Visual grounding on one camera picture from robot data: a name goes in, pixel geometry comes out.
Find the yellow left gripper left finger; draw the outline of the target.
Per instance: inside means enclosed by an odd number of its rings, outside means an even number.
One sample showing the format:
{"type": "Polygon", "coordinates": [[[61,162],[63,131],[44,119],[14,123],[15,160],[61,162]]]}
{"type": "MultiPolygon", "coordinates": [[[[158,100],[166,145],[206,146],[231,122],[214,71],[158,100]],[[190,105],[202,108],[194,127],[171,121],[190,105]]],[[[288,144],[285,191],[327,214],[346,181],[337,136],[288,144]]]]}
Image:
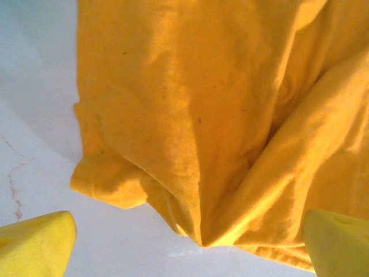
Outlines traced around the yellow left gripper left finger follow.
{"type": "Polygon", "coordinates": [[[1,276],[64,276],[76,238],[69,211],[1,227],[1,276]]]}

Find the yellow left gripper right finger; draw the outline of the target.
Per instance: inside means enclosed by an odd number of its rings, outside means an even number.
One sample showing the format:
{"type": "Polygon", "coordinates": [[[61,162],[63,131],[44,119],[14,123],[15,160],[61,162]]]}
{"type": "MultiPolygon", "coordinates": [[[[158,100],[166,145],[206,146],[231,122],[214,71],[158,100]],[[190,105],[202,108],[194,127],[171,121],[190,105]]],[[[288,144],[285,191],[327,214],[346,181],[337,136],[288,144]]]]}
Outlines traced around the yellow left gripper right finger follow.
{"type": "Polygon", "coordinates": [[[303,237],[317,276],[368,277],[367,220],[312,209],[303,237]]]}

